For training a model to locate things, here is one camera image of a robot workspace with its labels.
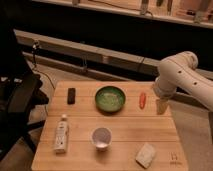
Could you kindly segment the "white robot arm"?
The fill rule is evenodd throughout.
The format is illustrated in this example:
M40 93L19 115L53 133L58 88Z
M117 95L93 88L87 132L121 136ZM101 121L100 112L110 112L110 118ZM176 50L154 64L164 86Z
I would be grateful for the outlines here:
M160 99L170 99L177 88L181 88L213 112L213 81L198 74L195 71L197 66L197 55L191 51L162 59L157 67L159 76L153 91Z

